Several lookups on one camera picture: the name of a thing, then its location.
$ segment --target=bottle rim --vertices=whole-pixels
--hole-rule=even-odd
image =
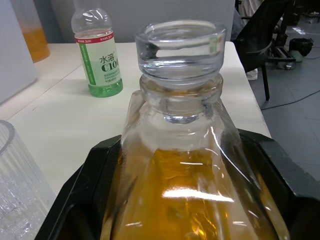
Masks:
[[[150,33],[155,31],[162,31],[168,28],[182,28],[183,26],[194,26],[194,27],[205,27],[208,30],[210,30],[207,34],[202,34],[196,37],[190,37],[190,38],[176,38],[176,39],[170,39],[167,38],[161,39],[157,37],[157,39],[152,38]],[[161,46],[162,44],[166,43],[177,43],[180,44],[181,42],[186,43],[190,42],[192,44],[194,41],[198,41],[203,39],[206,41],[209,37],[217,35],[217,34],[226,34],[226,27],[219,22],[212,23],[210,21],[205,20],[175,20],[175,21],[166,21],[166,22],[160,22],[160,23],[151,23],[148,25],[145,25],[138,29],[138,31],[135,33],[135,37],[141,40],[144,40],[146,42],[155,43],[157,46]]]

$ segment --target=glass bottle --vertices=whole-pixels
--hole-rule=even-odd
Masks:
[[[11,0],[16,18],[34,63],[50,55],[46,36],[33,0]]]
[[[73,0],[71,26],[79,44],[90,93],[98,98],[120,93],[120,75],[112,23],[100,0]]]
[[[290,239],[220,99],[225,35],[222,25],[197,20],[137,32],[143,75],[101,240]]]

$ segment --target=clear glass cup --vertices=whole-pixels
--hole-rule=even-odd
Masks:
[[[33,240],[55,198],[15,128],[0,120],[0,239]]]
[[[11,0],[32,61],[39,62],[50,55],[44,29],[33,0]]]

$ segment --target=ribbed glass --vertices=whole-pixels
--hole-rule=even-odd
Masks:
[[[0,239],[33,240],[55,198],[14,127],[0,120]]]

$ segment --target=orange container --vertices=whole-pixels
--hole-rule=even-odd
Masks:
[[[24,40],[34,63],[50,55],[44,30],[33,0],[11,0]]]

